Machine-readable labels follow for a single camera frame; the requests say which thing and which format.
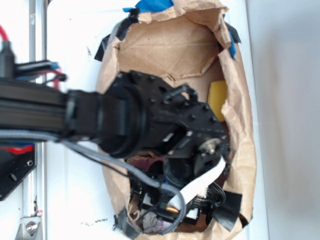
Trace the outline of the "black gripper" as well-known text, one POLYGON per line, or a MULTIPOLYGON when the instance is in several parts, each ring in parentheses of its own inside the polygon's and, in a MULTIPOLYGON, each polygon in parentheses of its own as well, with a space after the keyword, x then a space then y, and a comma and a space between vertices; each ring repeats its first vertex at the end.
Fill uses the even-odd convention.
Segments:
MULTIPOLYGON (((227 138, 213 138, 200 147, 200 150, 189 158, 166 159, 163 174, 150 174, 154 180, 171 184, 180 189, 186 203, 186 216, 183 222, 197 225, 199 222, 208 225, 216 209, 226 202, 226 193, 215 183, 212 177, 205 181, 205 173, 218 167, 218 163, 226 163, 230 153, 227 138)), ((173 195, 167 190, 157 190, 142 182, 131 182, 130 197, 139 197, 140 216, 155 213, 157 219, 173 223, 178 216, 178 208, 174 206, 173 195)))

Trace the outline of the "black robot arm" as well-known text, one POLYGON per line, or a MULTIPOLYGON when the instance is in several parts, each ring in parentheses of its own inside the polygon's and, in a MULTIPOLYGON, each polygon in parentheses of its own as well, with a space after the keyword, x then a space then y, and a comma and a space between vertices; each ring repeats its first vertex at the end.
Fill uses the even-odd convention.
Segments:
POLYGON ((156 182, 184 190, 219 164, 229 166, 227 133, 187 84, 171 87, 121 72, 105 93, 0 80, 0 198, 35 167, 35 142, 90 141, 156 182))

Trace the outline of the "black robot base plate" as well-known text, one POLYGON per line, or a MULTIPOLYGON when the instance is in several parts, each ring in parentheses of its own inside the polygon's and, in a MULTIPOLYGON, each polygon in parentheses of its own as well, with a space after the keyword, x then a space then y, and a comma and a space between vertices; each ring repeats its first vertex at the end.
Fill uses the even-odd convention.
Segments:
POLYGON ((4 201, 37 166, 35 146, 0 147, 0 201, 4 201))

